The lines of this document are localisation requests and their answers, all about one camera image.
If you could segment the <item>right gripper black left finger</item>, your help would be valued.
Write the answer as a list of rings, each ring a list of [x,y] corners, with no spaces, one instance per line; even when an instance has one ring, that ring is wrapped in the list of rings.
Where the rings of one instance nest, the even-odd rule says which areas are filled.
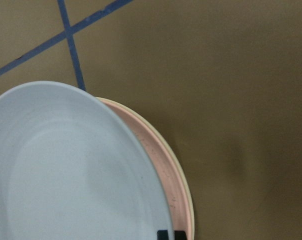
[[[157,231],[157,240],[168,240],[168,231],[167,230],[158,230]]]

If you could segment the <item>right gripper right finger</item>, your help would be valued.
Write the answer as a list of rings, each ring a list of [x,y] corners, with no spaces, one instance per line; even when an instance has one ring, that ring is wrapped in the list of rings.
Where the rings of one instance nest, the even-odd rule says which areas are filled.
[[[186,232],[184,230],[175,230],[174,240],[187,240]]]

